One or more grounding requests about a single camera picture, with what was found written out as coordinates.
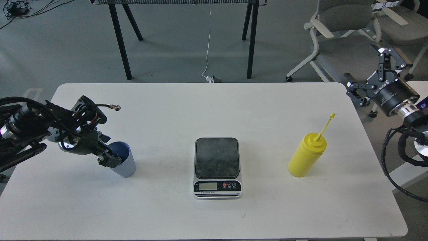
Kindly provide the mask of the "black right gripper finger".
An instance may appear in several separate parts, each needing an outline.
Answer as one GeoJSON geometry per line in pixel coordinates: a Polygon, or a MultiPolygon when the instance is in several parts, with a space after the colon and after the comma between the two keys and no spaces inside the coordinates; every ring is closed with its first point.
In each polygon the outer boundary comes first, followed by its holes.
{"type": "Polygon", "coordinates": [[[356,82],[356,79],[350,73],[344,73],[347,80],[346,94],[351,98],[352,102],[359,107],[368,106],[371,100],[376,99],[375,93],[377,85],[375,79],[378,73],[373,73],[364,84],[356,82]]]}
{"type": "Polygon", "coordinates": [[[377,45],[371,45],[370,48],[379,57],[379,66],[376,70],[379,81],[386,81],[390,76],[393,76],[393,79],[399,78],[402,70],[412,67],[412,62],[400,49],[381,48],[377,45]]]}

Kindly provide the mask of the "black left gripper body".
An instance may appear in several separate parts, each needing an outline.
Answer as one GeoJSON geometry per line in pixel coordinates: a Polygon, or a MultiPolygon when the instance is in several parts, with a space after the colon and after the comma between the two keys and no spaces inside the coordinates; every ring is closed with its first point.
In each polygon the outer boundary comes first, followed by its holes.
{"type": "Polygon", "coordinates": [[[64,152],[87,155],[102,155],[108,150],[97,130],[105,124],[107,117],[90,98],[81,96],[71,110],[59,111],[59,146],[64,152]]]}

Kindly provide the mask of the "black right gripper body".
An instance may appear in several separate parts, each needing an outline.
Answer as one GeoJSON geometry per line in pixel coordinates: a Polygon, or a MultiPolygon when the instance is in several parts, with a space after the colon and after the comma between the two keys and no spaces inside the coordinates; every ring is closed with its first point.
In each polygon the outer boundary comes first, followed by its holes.
{"type": "Polygon", "coordinates": [[[396,72],[385,72],[384,77],[373,73],[367,84],[371,89],[366,91],[367,97],[375,102],[369,117],[376,117],[380,108],[386,116],[401,115],[405,113],[400,109],[405,105],[413,105],[420,96],[407,82],[400,79],[396,72]]]}

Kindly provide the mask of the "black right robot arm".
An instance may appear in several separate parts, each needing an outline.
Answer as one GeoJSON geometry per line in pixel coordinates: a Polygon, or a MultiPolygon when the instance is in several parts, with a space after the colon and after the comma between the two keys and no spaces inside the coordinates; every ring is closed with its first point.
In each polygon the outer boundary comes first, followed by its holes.
{"type": "Polygon", "coordinates": [[[388,130],[382,150],[381,167],[391,184],[400,192],[413,199],[427,202],[398,185],[387,170],[385,156],[390,139],[400,133],[397,143],[399,157],[413,166],[427,167],[427,108],[417,107],[419,94],[399,76],[399,71],[413,64],[394,48],[371,48],[378,54],[379,64],[373,74],[359,83],[350,74],[344,73],[347,80],[347,95],[353,103],[368,106],[373,101],[386,116],[400,116],[403,124],[388,130]]]}

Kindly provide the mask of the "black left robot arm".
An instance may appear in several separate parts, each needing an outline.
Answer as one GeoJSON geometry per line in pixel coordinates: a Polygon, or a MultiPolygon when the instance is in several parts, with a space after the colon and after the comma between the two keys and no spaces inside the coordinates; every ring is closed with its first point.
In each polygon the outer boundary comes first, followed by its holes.
{"type": "Polygon", "coordinates": [[[46,139],[67,153],[93,154],[101,166],[121,165],[126,158],[107,146],[110,137],[98,131],[97,125],[107,122],[100,107],[86,96],[81,96],[71,110],[49,101],[42,104],[25,97],[2,98],[1,171],[43,152],[46,139]]]}

